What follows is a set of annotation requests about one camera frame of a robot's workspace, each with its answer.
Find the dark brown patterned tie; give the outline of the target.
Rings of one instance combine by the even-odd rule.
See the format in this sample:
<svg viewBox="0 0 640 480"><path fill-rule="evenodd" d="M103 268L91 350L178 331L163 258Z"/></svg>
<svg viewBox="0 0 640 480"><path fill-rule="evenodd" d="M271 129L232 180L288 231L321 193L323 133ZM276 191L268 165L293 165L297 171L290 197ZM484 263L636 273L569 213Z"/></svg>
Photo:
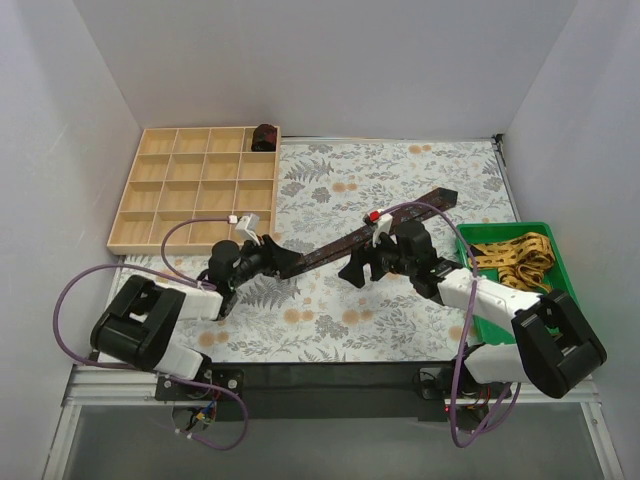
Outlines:
<svg viewBox="0 0 640 480"><path fill-rule="evenodd" d="M444 187L438 187L427 194L419 197L395 209L391 215L393 221L389 234L394 235L397 227L410 220L425 221L437 215L433 210L418 206L417 202L434 206L440 211L446 211L456 206L458 192ZM374 228L370 225L363 225L357 230L345 235L327 245L324 245L308 254L304 254L300 259L285 269L281 274L281 279L289 279L308 271L319 268L327 263L336 261L351 253L351 250L369 241L373 236Z"/></svg>

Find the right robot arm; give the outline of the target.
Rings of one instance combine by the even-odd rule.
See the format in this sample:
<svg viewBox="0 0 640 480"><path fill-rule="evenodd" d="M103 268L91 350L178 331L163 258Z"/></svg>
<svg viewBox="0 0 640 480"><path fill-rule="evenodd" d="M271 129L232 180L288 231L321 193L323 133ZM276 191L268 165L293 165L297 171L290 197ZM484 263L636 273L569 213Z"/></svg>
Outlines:
<svg viewBox="0 0 640 480"><path fill-rule="evenodd" d="M339 276L357 288L388 273L409 278L416 292L509 331L513 344L483 344L454 361L453 390L475 397L488 384L529 383L559 399L602 366L607 352L574 299L561 290L524 292L476 276L439 256L425 227L410 221L395 235L376 231L352 250Z"/></svg>

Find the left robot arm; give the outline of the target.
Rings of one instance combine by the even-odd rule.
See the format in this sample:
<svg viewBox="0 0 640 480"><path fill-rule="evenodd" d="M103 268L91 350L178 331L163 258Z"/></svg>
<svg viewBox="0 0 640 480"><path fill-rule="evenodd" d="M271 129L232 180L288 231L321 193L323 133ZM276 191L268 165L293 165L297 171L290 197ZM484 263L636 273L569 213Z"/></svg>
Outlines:
<svg viewBox="0 0 640 480"><path fill-rule="evenodd" d="M258 244L223 240L212 247L208 268L198 280L211 283L213 291L203 285L165 288L132 275L94 326L90 344L138 370L176 377L188 398L203 399L213 386L204 369L208 358L171 340L178 320L225 318L237 301L238 287L257 275L279 276L301 258L264 235Z"/></svg>

